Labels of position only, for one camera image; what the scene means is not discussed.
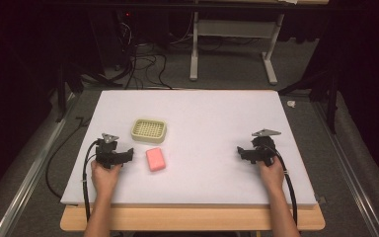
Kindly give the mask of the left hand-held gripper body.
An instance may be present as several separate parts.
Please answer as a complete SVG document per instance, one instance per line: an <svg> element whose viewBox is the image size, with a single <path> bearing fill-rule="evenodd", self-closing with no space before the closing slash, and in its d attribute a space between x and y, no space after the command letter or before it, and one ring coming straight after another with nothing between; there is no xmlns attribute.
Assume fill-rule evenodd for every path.
<svg viewBox="0 0 379 237"><path fill-rule="evenodd" d="M122 164L120 154L115 152L118 136L103 133L102 137L97 140L96 161L106 169Z"/></svg>

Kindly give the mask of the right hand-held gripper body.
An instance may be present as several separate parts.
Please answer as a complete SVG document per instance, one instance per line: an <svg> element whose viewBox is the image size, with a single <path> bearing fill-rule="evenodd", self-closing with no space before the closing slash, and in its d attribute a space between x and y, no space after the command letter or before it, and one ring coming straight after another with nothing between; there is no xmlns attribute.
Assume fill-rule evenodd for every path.
<svg viewBox="0 0 379 237"><path fill-rule="evenodd" d="M271 138L273 135L280 135L280 132L264 128L253 133L252 144L255 150L252 164L263 161L267 166L271 166L274 163L273 157L277 155L277 151Z"/></svg>

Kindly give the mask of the person's right hand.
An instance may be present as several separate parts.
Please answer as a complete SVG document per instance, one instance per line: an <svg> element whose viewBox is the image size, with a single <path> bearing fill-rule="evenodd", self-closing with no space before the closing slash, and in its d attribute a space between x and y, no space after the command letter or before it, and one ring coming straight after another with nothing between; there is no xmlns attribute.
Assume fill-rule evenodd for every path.
<svg viewBox="0 0 379 237"><path fill-rule="evenodd" d="M284 173L279 159L274 156L272 165L267 166L264 162L259 162L258 165L261 179L268 193L270 195L282 194Z"/></svg>

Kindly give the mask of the white foam mat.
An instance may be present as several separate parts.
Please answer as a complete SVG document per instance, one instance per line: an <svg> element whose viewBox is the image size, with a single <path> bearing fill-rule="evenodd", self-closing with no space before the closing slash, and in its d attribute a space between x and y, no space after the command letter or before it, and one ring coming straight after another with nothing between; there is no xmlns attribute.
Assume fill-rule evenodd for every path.
<svg viewBox="0 0 379 237"><path fill-rule="evenodd" d="M131 129L137 119L167 125L160 143L166 167L149 170L146 151ZM270 90L105 91L96 105L77 161L63 194L64 203L92 197L82 187L84 158L103 133L118 136L120 152L134 149L120 171L114 202L120 204L258 204L268 202L257 166L241 159L237 146L250 149L253 133L279 131L273 139L292 184L284 189L299 206L315 204L315 193L276 92Z"/></svg>

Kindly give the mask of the person's left hand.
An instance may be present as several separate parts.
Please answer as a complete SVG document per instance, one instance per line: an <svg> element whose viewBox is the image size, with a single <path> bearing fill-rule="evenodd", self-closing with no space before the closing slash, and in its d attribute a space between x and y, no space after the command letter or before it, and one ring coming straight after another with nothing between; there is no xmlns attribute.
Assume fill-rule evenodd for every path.
<svg viewBox="0 0 379 237"><path fill-rule="evenodd" d="M115 191L121 165L107 169L97 161L91 163L92 181L98 197L111 198Z"/></svg>

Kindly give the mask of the pink soap bar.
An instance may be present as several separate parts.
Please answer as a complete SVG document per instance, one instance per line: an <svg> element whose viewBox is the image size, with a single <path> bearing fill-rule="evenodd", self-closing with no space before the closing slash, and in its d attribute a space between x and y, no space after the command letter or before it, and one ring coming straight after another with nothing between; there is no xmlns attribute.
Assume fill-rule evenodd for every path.
<svg viewBox="0 0 379 237"><path fill-rule="evenodd" d="M147 150L146 158L151 172L159 171L166 167L162 150L159 147Z"/></svg>

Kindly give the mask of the beige soap dish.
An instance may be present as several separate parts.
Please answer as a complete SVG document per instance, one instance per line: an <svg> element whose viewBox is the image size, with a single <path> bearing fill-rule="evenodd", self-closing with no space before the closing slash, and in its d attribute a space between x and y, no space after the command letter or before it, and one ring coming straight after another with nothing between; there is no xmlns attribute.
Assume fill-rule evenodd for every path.
<svg viewBox="0 0 379 237"><path fill-rule="evenodd" d="M167 125L161 120L139 118L131 129L135 141L160 144L165 140Z"/></svg>

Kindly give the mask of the white metal desk frame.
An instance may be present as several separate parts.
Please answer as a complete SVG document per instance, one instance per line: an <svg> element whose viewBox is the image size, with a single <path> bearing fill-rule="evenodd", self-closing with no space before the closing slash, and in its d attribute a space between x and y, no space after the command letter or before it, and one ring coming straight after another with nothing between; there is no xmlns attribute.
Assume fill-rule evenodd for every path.
<svg viewBox="0 0 379 237"><path fill-rule="evenodd" d="M247 22L230 20L202 20L195 12L192 17L192 49L189 66L189 79L196 81L198 76L198 38L251 38L268 39L267 51L262 52L262 61L265 67L268 83L277 84L277 78L271 62L279 32L284 20L284 14L279 14L273 22Z"/></svg>

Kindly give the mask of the wooden table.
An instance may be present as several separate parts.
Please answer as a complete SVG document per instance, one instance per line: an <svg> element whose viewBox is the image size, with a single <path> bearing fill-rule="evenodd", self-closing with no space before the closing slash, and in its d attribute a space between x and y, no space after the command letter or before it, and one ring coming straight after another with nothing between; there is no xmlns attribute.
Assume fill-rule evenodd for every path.
<svg viewBox="0 0 379 237"><path fill-rule="evenodd" d="M322 230L326 221L318 204L298 207L301 231ZM60 220L64 231L86 227L84 205L67 205ZM120 231L260 231L270 230L270 210L265 205L235 204L115 204L111 229Z"/></svg>

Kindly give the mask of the metal floor rail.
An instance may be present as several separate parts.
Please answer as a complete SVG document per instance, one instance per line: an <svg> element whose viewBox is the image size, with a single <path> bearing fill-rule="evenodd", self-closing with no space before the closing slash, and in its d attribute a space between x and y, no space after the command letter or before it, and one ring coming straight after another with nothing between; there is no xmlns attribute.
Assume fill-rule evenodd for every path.
<svg viewBox="0 0 379 237"><path fill-rule="evenodd" d="M0 183L0 237L60 237L60 202L83 129L75 118L78 97L68 95L67 116L51 112Z"/></svg>
<svg viewBox="0 0 379 237"><path fill-rule="evenodd" d="M346 181L349 191L366 224L368 231L372 237L379 237L379 217L374 210L373 204L371 203L367 193L365 192L351 164L349 163L346 157L346 153L341 146L341 142L338 140L337 136L332 133L331 129L327 125L326 113L323 107L319 103L313 103L312 107L318 116L319 121L323 125L325 132L332 143L332 146L336 151L341 173L344 180Z"/></svg>

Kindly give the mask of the black stand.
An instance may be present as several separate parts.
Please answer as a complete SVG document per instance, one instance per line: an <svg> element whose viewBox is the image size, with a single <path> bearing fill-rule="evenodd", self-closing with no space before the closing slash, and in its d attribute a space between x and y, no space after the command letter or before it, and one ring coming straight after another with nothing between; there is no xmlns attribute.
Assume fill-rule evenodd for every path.
<svg viewBox="0 0 379 237"><path fill-rule="evenodd" d="M335 116L337 110L338 76L329 70L318 72L304 77L278 91L280 96L287 95L295 90L310 89L309 99L311 102L327 103L326 122L331 133L336 133Z"/></svg>
<svg viewBox="0 0 379 237"><path fill-rule="evenodd" d="M69 87L73 94L81 95L84 91L82 76L112 88L121 88L121 84L110 81L105 76L94 73L80 65L72 62L61 63L57 69L56 89L58 114L56 122L61 122L67 116L66 87Z"/></svg>

